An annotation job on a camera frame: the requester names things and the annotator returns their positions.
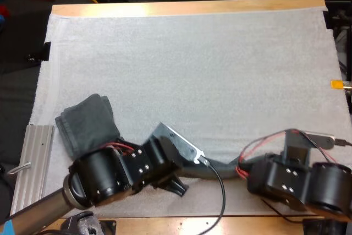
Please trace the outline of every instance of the wire connector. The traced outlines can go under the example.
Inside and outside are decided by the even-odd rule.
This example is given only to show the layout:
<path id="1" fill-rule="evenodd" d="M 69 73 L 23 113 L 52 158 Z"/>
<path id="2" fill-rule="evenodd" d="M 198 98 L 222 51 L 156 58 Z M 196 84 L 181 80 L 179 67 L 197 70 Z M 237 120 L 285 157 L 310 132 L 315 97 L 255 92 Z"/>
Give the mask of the wire connector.
<path id="1" fill-rule="evenodd" d="M 335 145 L 338 146 L 352 146 L 352 143 L 349 143 L 348 141 L 344 140 L 344 139 L 335 139 Z"/>
<path id="2" fill-rule="evenodd" d="M 209 166 L 209 161 L 204 157 L 204 156 L 200 156 L 199 158 L 198 158 L 198 161 L 200 162 L 200 163 L 203 163 L 206 167 L 208 167 Z"/>

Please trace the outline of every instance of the wooden table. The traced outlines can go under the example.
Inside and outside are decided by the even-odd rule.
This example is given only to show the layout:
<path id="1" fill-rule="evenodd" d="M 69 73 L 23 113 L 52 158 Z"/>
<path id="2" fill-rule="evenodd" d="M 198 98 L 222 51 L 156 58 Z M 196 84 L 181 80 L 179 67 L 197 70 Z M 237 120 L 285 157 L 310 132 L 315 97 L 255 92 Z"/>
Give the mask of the wooden table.
<path id="1" fill-rule="evenodd" d="M 325 6 L 324 0 L 229 0 L 163 3 L 78 4 L 53 6 L 52 13 L 75 17 L 147 17 L 158 15 L 248 12 Z M 117 218 L 119 235 L 197 235 L 215 221 L 215 217 Z M 48 228 L 59 229 L 63 220 Z M 280 217 L 224 217 L 208 234 L 303 234 L 302 225 Z"/>

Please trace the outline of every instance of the gray cloth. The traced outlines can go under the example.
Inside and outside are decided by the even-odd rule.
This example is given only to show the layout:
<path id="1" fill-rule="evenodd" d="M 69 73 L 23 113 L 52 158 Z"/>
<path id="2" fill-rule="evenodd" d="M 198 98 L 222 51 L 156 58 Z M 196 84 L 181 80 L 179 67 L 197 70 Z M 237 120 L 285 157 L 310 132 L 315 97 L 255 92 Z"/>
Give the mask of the gray cloth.
<path id="1" fill-rule="evenodd" d="M 93 94 L 78 105 L 66 108 L 55 121 L 73 160 L 120 136 L 107 96 Z"/>

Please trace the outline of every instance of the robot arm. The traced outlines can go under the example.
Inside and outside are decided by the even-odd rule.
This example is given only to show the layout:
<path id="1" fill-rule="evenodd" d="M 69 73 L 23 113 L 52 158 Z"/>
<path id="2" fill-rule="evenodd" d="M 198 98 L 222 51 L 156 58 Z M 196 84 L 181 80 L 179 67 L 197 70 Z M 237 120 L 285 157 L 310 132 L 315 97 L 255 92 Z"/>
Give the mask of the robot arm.
<path id="1" fill-rule="evenodd" d="M 201 150 L 160 124 L 144 144 L 125 142 L 134 149 L 129 154 L 105 147 L 75 160 L 62 189 L 10 217 L 6 224 L 12 225 L 14 233 L 9 234 L 32 234 L 73 208 L 84 210 L 122 200 L 149 184 L 182 196 L 188 187 L 178 176 L 213 178 L 210 164 L 222 178 L 237 177 L 235 168 L 239 166 L 248 175 L 248 191 L 255 195 L 295 210 L 309 209 L 321 216 L 350 221 L 351 170 L 336 163 L 309 167 L 312 146 L 302 135 L 287 130 L 280 155 L 258 156 L 240 164 L 236 158 L 225 164 L 205 158 Z"/>

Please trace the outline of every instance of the black cable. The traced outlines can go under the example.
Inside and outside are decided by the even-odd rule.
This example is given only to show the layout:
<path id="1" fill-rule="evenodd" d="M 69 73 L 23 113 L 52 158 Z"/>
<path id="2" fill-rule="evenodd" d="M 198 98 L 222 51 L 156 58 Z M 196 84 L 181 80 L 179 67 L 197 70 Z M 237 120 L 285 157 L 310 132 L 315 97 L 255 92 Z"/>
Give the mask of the black cable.
<path id="1" fill-rule="evenodd" d="M 282 217 L 284 220 L 291 222 L 291 223 L 295 223 L 295 224 L 302 224 L 303 222 L 300 220 L 290 220 L 289 218 L 287 218 L 286 216 L 282 215 L 275 207 L 273 207 L 272 205 L 270 205 L 267 201 L 265 201 L 264 199 L 261 199 L 268 207 L 270 207 L 273 211 L 275 211 L 277 213 L 277 215 L 279 215 L 280 217 Z"/>
<path id="2" fill-rule="evenodd" d="M 44 235 L 44 234 L 77 235 L 75 233 L 71 233 L 67 231 L 59 231 L 58 229 L 47 229 L 46 231 L 41 231 L 36 235 Z"/>
<path id="3" fill-rule="evenodd" d="M 198 235 L 203 235 L 207 232 L 209 232 L 210 230 L 212 230 L 218 223 L 219 221 L 221 220 L 221 218 L 223 217 L 224 215 L 224 212 L 225 212 L 225 206 L 226 206 L 226 194 L 225 194 L 225 187 L 224 187 L 224 182 L 222 181 L 219 173 L 216 171 L 216 169 L 209 163 L 207 165 L 213 172 L 214 174 L 216 175 L 216 177 L 218 178 L 219 180 L 219 183 L 220 183 L 220 186 L 221 186 L 221 192 L 222 192 L 222 206 L 221 206 L 221 211 L 220 211 L 220 214 L 218 216 L 218 218 L 215 220 L 214 224 L 211 225 L 209 228 L 207 228 L 206 230 L 202 231 L 201 233 L 199 233 Z"/>

